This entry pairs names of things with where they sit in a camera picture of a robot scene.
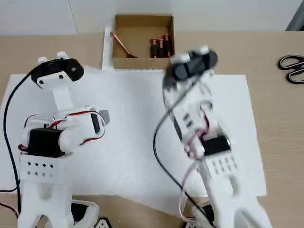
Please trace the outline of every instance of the cardboard box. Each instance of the cardboard box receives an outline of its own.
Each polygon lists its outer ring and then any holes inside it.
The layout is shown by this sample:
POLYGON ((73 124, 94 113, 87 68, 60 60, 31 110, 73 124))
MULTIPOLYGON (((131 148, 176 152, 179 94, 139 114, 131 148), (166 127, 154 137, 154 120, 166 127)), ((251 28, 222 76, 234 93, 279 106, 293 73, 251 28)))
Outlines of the cardboard box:
POLYGON ((115 69, 164 69, 169 58, 151 58, 152 38, 162 38, 168 33, 172 42, 174 55, 174 30, 172 15, 128 15, 115 17, 115 31, 132 55, 137 58, 126 58, 126 53, 113 42, 113 65, 115 69))

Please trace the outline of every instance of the wooden table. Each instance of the wooden table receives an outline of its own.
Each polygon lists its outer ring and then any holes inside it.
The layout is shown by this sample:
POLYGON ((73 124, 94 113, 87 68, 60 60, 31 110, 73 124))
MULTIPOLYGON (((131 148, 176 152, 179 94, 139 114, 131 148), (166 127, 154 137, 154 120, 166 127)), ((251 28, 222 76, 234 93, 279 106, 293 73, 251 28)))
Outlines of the wooden table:
MULTIPOLYGON (((304 55, 301 32, 193 32, 175 34, 176 52, 208 44, 219 56, 219 74, 246 74, 267 182, 259 201, 274 228, 302 227, 304 214, 304 85, 285 80, 277 60, 304 55)), ((10 74, 27 73, 37 57, 54 58, 64 50, 82 65, 100 67, 103 35, 0 37, 0 95, 10 74)), ((180 227, 181 220, 120 197, 78 197, 95 201, 117 228, 180 227)), ((1 201, 16 205, 15 195, 1 201)), ((0 227, 16 227, 16 219, 0 208, 0 227)))

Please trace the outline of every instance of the white foam board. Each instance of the white foam board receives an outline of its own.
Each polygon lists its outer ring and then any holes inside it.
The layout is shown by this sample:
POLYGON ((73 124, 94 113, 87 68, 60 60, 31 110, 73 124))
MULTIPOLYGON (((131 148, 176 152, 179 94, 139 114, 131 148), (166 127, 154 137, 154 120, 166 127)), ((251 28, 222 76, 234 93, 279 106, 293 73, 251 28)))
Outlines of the white foam board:
MULTIPOLYGON (((162 71, 101 71, 87 69, 86 75, 71 88, 75 106, 92 105, 108 109, 111 122, 105 136, 75 151, 71 163, 74 194, 118 195, 170 214, 178 214, 180 191, 157 164, 152 150, 156 124, 165 112, 162 100, 162 71)), ((1 104, 22 75, 12 75, 1 104)), ((244 162, 253 192, 266 194, 263 164, 244 75, 218 75, 211 90, 215 111, 244 162)), ((20 132, 27 116, 56 112, 49 91, 30 80, 14 96, 9 108, 8 137, 19 164, 20 132)), ((0 188, 14 186, 13 172, 3 136, 0 138, 0 188)), ((183 151, 172 122, 162 127, 157 150, 164 165, 181 180, 191 161, 183 151)), ((193 196, 206 196, 202 180, 194 174, 187 190, 193 196)))

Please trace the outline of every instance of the scissors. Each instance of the scissors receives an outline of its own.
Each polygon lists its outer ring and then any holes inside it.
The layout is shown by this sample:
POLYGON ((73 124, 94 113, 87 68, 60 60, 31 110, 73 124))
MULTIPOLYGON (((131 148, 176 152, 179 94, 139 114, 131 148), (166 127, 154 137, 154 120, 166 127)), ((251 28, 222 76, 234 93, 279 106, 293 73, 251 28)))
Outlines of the scissors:
POLYGON ((282 57, 278 61, 278 67, 280 70, 290 70, 294 69, 294 71, 288 73, 286 75, 286 80, 292 84, 304 84, 304 79, 303 80, 295 80, 294 76, 299 75, 304 72, 304 57, 300 55, 287 55, 282 57), (292 59, 292 60, 297 60, 296 63, 292 63, 289 65, 284 65, 284 61, 292 59))

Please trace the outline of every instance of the white cable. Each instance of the white cable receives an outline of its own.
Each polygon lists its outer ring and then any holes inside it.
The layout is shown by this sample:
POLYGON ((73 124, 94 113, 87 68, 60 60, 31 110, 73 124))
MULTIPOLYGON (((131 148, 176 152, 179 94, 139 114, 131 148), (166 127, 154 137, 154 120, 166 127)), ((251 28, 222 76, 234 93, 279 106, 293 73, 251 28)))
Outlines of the white cable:
POLYGON ((187 179, 189 178, 189 176, 192 174, 192 172, 196 169, 197 167, 197 161, 195 160, 190 166, 189 168, 187 169, 186 173, 185 173, 185 176, 182 180, 182 191, 181 191, 181 194, 180 194, 180 198, 179 198, 179 212, 180 212, 180 216, 182 218, 182 220, 184 220, 185 222, 187 223, 192 223, 192 224, 195 224, 196 223, 196 220, 193 219, 193 218, 188 218, 186 217, 183 212, 182 212, 182 208, 181 208, 181 205, 184 201, 184 198, 185 198, 185 185, 186 185, 186 181, 187 179))

